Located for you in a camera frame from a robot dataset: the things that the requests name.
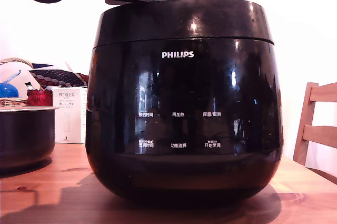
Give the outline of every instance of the wooden table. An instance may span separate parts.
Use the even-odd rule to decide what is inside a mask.
[[[270,184],[237,206],[158,210],[127,202],[93,175],[85,146],[56,144],[52,163],[1,179],[7,223],[337,223],[337,185],[283,157]]]

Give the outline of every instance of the glossy black surface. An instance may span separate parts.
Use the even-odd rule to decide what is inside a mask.
[[[55,146],[55,111],[0,112],[0,173],[48,157]]]
[[[162,58],[174,51],[194,53]],[[250,197],[280,162],[279,98],[270,42],[190,38],[99,46],[88,87],[90,165],[103,185],[135,200],[218,204]],[[209,148],[211,141],[216,147]]]
[[[125,41],[237,37],[273,43],[261,5],[244,0],[165,0],[104,12],[95,47]]]

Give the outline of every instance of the red glass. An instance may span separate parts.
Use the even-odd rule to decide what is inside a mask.
[[[28,106],[53,106],[53,92],[50,90],[28,90]]]

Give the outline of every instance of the rice cooker lid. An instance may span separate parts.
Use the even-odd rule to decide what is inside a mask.
[[[250,38],[274,44],[261,5],[244,0],[162,0],[101,15],[95,47],[182,38]]]

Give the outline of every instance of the wooden chair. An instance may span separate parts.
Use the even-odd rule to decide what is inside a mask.
[[[315,103],[317,101],[337,102],[337,83],[322,86],[318,86],[318,83],[307,83],[306,85],[299,132],[297,134],[293,157],[294,161],[302,165],[305,165],[309,141],[337,148],[337,127],[312,126]],[[337,178],[333,175],[317,169],[309,169],[337,184]]]

